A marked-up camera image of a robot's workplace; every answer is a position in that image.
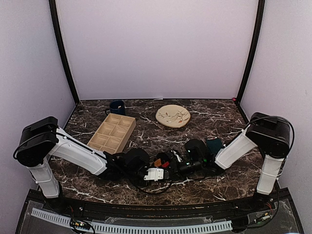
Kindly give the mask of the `wooden compartment box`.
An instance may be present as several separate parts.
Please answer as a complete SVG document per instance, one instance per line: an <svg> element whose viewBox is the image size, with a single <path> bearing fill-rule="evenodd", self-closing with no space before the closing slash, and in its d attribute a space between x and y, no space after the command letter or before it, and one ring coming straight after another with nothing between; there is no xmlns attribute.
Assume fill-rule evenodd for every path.
<svg viewBox="0 0 312 234"><path fill-rule="evenodd" d="M134 117L109 114L87 145L110 154L121 153L135 126L136 119Z"/></svg>

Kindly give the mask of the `dark green sock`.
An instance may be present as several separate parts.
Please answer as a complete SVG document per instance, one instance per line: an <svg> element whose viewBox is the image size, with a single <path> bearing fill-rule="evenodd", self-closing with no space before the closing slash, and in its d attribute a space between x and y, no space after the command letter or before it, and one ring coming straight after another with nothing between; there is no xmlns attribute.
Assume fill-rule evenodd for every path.
<svg viewBox="0 0 312 234"><path fill-rule="evenodd" d="M206 139L206 145L209 154L211 155L217 155L217 153L224 148L224 144L222 140L218 137L215 138L207 138Z"/></svg>

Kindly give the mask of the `black red yellow argyle sock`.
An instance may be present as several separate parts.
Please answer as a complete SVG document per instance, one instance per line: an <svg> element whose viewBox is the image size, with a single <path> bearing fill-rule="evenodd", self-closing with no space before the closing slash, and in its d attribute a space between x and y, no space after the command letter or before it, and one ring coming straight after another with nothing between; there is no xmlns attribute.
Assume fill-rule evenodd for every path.
<svg viewBox="0 0 312 234"><path fill-rule="evenodd" d="M169 152L158 153L154 159L154 166L159 168L168 168L172 161L172 156Z"/></svg>

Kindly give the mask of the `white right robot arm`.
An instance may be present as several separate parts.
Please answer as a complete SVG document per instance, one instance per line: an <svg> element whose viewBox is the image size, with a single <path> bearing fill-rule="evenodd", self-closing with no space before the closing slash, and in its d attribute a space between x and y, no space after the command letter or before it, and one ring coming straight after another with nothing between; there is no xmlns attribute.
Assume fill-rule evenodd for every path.
<svg viewBox="0 0 312 234"><path fill-rule="evenodd" d="M249 208L260 211L268 203L275 182L280 177L294 144L293 125L285 118L256 112L245 127L227 144L217 137L203 142L191 139L185 144L188 159L176 150L167 152L170 166L179 175L203 171L206 176L218 176L254 148L264 154L256 195Z"/></svg>

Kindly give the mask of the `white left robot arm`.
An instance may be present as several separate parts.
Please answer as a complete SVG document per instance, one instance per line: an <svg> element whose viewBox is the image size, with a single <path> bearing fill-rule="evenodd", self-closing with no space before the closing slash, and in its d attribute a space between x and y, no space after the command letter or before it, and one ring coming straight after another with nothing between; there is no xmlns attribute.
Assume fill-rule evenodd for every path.
<svg viewBox="0 0 312 234"><path fill-rule="evenodd" d="M172 173L167 168L150 167L149 156L141 148L126 154L110 154L93 149L67 134L58 126L58 119L46 117L26 126L13 158L25 166L41 188L45 198L57 212L69 208L69 202L61 194L61 185L54 177L48 157L55 156L71 162L91 174L107 181L127 178L139 191L144 181L171 181Z"/></svg>

